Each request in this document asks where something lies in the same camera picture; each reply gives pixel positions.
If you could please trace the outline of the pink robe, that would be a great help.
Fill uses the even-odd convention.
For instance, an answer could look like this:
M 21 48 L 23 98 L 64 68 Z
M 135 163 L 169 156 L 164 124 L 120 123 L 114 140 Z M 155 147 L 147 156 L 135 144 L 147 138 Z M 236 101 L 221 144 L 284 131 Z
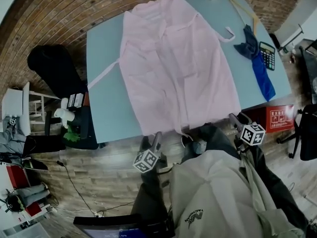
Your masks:
M 114 64 L 144 135 L 182 134 L 241 111 L 222 42 L 185 0 L 150 1 L 124 13 Z

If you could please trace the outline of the black office chair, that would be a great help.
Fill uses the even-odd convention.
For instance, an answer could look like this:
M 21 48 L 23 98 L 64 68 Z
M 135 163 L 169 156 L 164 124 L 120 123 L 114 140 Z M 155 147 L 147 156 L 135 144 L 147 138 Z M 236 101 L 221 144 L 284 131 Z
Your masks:
M 303 88 L 312 104 L 317 104 L 317 39 L 306 48 L 299 47 L 302 55 Z
M 277 144 L 286 143 L 295 139 L 293 153 L 288 153 L 288 157 L 294 159 L 299 141 L 301 142 L 300 159 L 310 161 L 317 159 L 317 104 L 306 105 L 297 111 L 301 115 L 300 123 L 294 121 L 294 134 L 285 139 L 277 138 Z

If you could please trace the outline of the black calculator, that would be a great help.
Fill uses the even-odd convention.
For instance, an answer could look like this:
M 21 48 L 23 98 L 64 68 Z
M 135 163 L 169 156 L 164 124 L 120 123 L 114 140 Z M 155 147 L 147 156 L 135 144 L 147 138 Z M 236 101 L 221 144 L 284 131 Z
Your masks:
M 275 48 L 268 43 L 260 42 L 259 49 L 267 69 L 275 70 Z

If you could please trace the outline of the person's left forearm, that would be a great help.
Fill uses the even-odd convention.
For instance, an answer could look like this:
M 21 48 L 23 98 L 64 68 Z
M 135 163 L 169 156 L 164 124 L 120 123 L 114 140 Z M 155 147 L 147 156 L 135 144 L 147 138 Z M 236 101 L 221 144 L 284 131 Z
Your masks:
M 168 217 L 162 188 L 156 170 L 141 174 L 142 184 L 134 201 L 131 214 L 146 221 L 165 221 Z

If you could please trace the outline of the person's leg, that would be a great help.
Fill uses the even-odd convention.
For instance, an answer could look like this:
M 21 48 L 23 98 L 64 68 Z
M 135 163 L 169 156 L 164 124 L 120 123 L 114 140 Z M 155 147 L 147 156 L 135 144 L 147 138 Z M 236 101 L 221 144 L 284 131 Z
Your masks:
M 204 124 L 203 126 L 197 128 L 194 136 L 206 142 L 205 151 L 222 150 L 236 159 L 241 159 L 236 148 L 233 147 L 228 137 L 218 127 L 211 123 Z M 182 135 L 181 143 L 185 148 L 181 163 L 200 155 L 201 146 L 190 134 Z

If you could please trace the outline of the white cabinet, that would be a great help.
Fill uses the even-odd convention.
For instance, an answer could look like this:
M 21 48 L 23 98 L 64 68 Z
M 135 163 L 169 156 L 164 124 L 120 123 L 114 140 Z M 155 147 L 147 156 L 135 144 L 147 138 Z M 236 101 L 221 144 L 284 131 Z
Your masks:
M 27 82 L 22 90 L 8 88 L 1 102 L 1 119 L 18 117 L 18 128 L 25 136 L 31 134 L 29 95 L 30 82 Z

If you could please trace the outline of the black monitor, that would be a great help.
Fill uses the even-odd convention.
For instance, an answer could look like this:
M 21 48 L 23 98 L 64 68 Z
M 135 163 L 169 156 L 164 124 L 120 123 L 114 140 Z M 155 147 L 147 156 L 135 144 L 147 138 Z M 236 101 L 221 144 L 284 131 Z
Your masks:
M 173 238 L 170 219 L 144 220 L 139 214 L 116 217 L 75 217 L 73 225 L 89 238 Z

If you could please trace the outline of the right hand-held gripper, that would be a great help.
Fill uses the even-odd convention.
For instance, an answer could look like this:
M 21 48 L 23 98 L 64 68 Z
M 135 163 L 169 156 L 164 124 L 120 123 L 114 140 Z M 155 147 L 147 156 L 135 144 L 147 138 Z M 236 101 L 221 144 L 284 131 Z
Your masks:
M 234 128 L 240 133 L 239 138 L 250 146 L 262 144 L 266 130 L 253 121 L 243 112 L 238 114 L 238 117 L 230 113 L 229 120 Z

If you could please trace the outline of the black high-back chair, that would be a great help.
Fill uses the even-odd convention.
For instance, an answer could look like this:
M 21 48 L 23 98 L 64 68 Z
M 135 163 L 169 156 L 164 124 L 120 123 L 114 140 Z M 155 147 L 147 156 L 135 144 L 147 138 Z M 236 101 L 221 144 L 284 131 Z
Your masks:
M 87 84 L 78 75 L 72 58 L 67 49 L 62 45 L 43 45 L 34 47 L 27 57 L 27 64 L 30 70 L 37 73 L 48 85 L 56 97 L 68 98 L 72 94 L 88 92 Z M 67 132 L 61 124 L 60 118 L 54 117 L 54 112 L 48 111 L 45 120 L 45 135 L 50 135 L 51 125 L 61 124 L 61 140 L 67 147 L 96 150 L 97 143 L 90 106 L 80 108 L 67 108 L 74 112 L 74 121 L 69 121 L 68 127 L 80 134 L 80 140 L 71 142 L 63 138 Z

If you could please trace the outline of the person's beige vest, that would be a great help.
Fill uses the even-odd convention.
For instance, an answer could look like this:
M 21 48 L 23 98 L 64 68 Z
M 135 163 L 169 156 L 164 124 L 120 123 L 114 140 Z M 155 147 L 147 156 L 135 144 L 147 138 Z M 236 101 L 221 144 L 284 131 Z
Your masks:
M 172 168 L 173 238 L 305 238 L 246 157 L 208 150 Z

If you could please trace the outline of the person's right forearm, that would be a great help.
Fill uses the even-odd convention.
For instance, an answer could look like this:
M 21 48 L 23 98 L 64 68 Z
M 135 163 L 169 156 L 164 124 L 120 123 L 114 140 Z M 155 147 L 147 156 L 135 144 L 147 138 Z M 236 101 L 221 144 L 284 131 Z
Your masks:
M 298 208 L 286 185 L 266 166 L 262 150 L 258 146 L 251 146 L 250 151 L 253 156 L 255 170 L 267 187 L 276 207 L 285 213 L 291 224 L 307 234 L 307 218 Z

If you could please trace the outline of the red printed box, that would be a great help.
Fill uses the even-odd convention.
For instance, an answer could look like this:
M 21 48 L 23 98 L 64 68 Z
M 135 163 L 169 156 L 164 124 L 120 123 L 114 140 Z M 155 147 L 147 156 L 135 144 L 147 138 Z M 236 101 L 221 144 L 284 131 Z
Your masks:
M 266 133 L 294 128 L 294 105 L 269 106 L 243 111 L 253 122 L 260 124 Z

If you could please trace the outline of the black and white printed box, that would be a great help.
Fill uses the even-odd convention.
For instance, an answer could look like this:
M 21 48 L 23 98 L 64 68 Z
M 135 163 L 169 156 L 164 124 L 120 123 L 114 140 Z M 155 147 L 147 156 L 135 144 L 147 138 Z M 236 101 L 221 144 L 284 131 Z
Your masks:
M 82 93 L 72 94 L 67 103 L 68 108 L 80 108 L 83 103 L 84 95 Z

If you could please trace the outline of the white toy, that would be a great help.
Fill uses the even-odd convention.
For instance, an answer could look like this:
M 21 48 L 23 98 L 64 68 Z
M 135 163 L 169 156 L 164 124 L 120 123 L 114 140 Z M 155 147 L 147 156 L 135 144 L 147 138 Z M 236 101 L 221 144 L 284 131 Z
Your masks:
M 75 114 L 67 109 L 68 98 L 62 98 L 60 108 L 58 108 L 55 113 L 55 118 L 61 119 L 61 124 L 65 129 L 68 129 L 68 122 L 74 121 Z

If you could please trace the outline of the green plant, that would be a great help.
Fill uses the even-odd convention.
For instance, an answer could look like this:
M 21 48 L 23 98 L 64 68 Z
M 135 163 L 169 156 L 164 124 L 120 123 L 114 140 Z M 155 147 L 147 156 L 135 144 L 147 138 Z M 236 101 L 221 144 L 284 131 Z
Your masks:
M 80 140 L 80 134 L 74 132 L 70 127 L 68 128 L 67 132 L 63 136 L 64 139 L 71 141 L 71 142 L 77 142 Z

